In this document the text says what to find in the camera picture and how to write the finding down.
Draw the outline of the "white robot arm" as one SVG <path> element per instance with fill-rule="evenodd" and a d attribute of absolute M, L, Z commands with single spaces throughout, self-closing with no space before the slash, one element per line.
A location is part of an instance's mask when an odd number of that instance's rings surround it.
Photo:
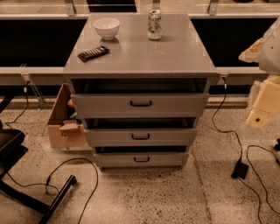
<path fill-rule="evenodd" d="M 269 77 L 259 86 L 246 124 L 253 129 L 264 127 L 280 111 L 280 17 L 239 60 L 256 62 Z"/>

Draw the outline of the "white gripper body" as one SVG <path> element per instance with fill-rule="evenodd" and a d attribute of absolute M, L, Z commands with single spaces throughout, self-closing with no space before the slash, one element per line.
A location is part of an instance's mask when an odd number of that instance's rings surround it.
<path fill-rule="evenodd" d="M 256 80 L 249 94 L 249 115 L 272 117 L 280 111 L 280 76 L 270 75 L 266 80 Z"/>

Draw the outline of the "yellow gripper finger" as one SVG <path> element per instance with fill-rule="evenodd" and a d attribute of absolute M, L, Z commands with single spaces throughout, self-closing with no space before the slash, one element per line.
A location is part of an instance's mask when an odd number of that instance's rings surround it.
<path fill-rule="evenodd" d="M 252 129 L 261 129 L 270 121 L 270 117 L 262 111 L 251 110 L 246 119 L 246 125 Z"/>

